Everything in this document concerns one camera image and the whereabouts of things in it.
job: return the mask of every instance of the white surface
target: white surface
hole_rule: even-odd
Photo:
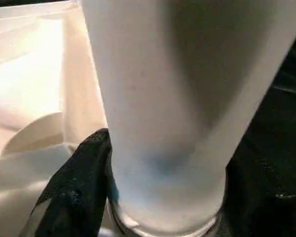
[[[104,126],[79,2],[0,8],[0,237],[19,234],[71,149]]]

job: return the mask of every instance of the black glove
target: black glove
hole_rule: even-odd
[[[52,176],[19,237],[96,237],[107,198],[110,152],[107,129],[85,139]]]

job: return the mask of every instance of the black fabric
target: black fabric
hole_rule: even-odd
[[[296,237],[296,94],[269,89],[227,170],[233,236]]]

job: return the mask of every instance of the white pipe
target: white pipe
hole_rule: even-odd
[[[118,208],[138,233],[196,231],[222,205],[225,167],[296,36],[296,0],[84,0],[83,10]]]

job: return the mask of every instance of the white cylinder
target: white cylinder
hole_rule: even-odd
[[[191,233],[296,36],[296,0],[84,0],[118,207]]]

